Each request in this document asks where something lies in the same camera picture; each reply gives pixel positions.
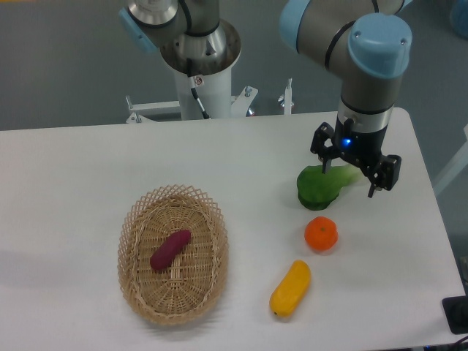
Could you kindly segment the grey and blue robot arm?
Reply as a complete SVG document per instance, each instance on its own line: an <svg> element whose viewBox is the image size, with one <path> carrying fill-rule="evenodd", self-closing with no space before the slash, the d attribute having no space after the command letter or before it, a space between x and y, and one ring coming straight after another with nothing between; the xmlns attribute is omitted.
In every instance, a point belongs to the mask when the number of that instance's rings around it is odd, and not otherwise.
<svg viewBox="0 0 468 351"><path fill-rule="evenodd" d="M399 17L404 1L289 1L279 33L296 53L341 79L334 126L321 124L311 152L328 170L334 159L359 168L370 192L390 190L401 158L382 143L410 61L412 32ZM144 51L159 51L178 81L181 116L234 114L230 70L241 53L238 32L217 1L128 1L119 11L128 35Z"/></svg>

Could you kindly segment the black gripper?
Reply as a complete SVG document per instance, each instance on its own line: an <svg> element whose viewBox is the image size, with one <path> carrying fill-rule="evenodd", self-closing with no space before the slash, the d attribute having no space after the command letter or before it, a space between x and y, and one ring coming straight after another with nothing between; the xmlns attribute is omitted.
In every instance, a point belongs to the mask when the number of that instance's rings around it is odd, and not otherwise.
<svg viewBox="0 0 468 351"><path fill-rule="evenodd" d="M336 118L335 127L323 122L314 132L310 151L322 162L322 173L327 173L334 159L359 168L370 181L368 197L390 191L399 179L401 157L382 155L382 144L387 127L370 133L356 132L353 123L342 123Z"/></svg>

